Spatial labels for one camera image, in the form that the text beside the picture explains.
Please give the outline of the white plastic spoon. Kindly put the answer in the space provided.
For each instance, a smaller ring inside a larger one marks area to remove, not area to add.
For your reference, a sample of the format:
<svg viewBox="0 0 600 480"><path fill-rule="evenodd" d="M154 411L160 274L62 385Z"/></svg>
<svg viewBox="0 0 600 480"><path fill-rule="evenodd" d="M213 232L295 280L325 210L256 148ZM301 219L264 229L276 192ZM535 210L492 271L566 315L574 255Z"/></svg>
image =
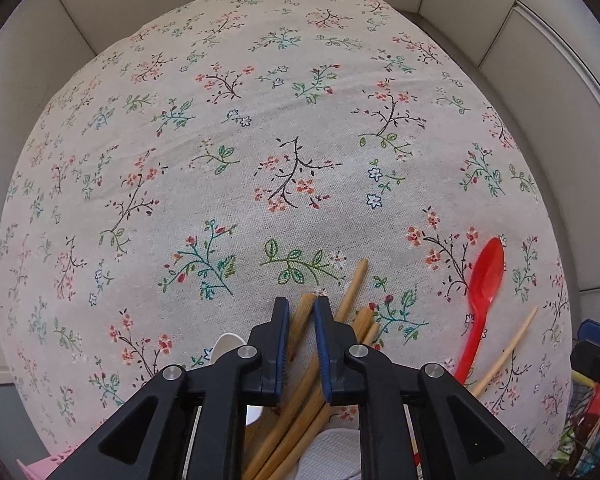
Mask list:
<svg viewBox="0 0 600 480"><path fill-rule="evenodd" d="M225 353L233 351L243 346L245 343L246 342L242 339L242 337L236 334L222 334L219 336L218 340L215 341L211 352L210 363L214 364L221 356L224 356Z"/></svg>

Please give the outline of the white rice paddle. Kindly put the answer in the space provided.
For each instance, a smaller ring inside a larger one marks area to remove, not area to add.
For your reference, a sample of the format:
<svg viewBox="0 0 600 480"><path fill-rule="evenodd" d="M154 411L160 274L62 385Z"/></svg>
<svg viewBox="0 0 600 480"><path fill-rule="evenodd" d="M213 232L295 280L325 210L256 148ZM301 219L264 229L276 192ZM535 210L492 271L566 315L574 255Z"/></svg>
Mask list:
<svg viewBox="0 0 600 480"><path fill-rule="evenodd" d="M361 445L358 430L327 429L317 435L301 456L297 480L361 479Z"/></svg>

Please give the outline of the wooden chopstick short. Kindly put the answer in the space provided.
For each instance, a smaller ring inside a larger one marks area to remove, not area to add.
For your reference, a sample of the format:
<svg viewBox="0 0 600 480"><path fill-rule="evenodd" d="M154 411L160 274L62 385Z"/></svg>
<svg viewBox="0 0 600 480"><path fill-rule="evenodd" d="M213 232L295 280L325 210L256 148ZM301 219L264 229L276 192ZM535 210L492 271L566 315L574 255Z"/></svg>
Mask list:
<svg viewBox="0 0 600 480"><path fill-rule="evenodd" d="M326 403L322 387L315 385L300 414L263 467L258 479L285 479L317 434L328 422L332 408Z"/></svg>

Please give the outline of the wooden chopstick long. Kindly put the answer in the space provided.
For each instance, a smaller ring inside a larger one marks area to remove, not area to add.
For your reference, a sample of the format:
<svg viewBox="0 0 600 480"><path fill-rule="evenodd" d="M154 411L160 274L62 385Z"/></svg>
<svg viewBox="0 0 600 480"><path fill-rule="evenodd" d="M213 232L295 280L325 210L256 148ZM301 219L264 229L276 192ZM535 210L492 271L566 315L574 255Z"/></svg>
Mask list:
<svg viewBox="0 0 600 480"><path fill-rule="evenodd" d="M351 278L351 281L350 281L349 285L347 286L346 292L344 293L344 295L340 301L340 304L338 306L338 309L336 311L336 315L335 315L336 321L341 322L347 318L347 316L355 302L356 296L358 296L358 291L361 288L362 281L364 281L367 269L368 269L368 261L366 259L360 260L360 262L356 265L353 276ZM372 325L372 322L370 322L370 313L361 314L358 318L356 318L354 320L354 323L353 323L354 330L356 328L358 328L358 332L357 332L358 336L366 335L368 330L370 330L371 325ZM317 359L317 356L314 356L311 359L311 361L309 362L298 385L305 386L308 382L311 381L310 376L312 375L312 372L308 371L308 367L310 366L313 359ZM283 409L286 408L290 399L292 398L292 396L298 389L298 385L297 385L297 388L295 388L294 391L291 393L290 398L286 402L283 403L283 406L279 412L279 416L280 416L280 413L283 411ZM280 426L280 427L277 427L276 423L274 424L274 426L271 428L271 430L268 432L268 434L262 440L262 442L260 444L260 448L262 448L262 443L268 437L268 435L270 434L272 429L275 428L276 430L283 430L283 424L284 423L282 422L282 426ZM247 471L248 474L254 474L266 461L266 456L268 456L268 454L270 454L270 452L264 452L264 451L259 452L260 448L258 448L256 450L256 452L254 452L253 456L251 456L250 461L248 462L244 472L242 473L242 476L244 475L245 471Z"/></svg>

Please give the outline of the red plastic spoon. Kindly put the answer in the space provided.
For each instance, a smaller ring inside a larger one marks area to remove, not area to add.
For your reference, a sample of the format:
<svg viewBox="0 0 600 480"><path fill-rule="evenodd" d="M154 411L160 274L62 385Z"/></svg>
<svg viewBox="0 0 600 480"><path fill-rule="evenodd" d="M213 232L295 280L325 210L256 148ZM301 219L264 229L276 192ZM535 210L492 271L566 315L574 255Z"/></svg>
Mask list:
<svg viewBox="0 0 600 480"><path fill-rule="evenodd" d="M463 385L478 352L486 317L491 304L501 287L504 275L504 248L498 237L492 237L478 255L472 268L468 286L468 304L474 315L469 335L460 362L454 374Z"/></svg>

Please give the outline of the pink utensil basket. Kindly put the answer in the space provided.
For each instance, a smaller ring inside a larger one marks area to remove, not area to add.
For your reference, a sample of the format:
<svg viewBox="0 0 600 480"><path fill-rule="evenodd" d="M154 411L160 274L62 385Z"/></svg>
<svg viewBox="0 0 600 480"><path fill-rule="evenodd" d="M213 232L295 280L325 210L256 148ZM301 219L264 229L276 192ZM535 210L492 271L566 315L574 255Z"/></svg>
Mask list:
<svg viewBox="0 0 600 480"><path fill-rule="evenodd" d="M28 480L46 480L75 450L74 446L69 446L34 463L24 464L21 460L16 463Z"/></svg>

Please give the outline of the floral tablecloth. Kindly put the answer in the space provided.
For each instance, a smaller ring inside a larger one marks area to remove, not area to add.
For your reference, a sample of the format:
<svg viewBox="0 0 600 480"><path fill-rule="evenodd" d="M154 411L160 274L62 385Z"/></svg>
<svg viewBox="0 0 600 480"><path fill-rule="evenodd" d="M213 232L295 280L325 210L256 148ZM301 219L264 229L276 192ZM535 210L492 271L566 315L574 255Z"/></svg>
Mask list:
<svg viewBox="0 0 600 480"><path fill-rule="evenodd" d="M57 453L278 296L354 303L394 362L454 370L480 250L505 273L467 381L542 462L570 390L541 192L469 77L382 0L199 0L78 70L36 118L0 226L0 335Z"/></svg>

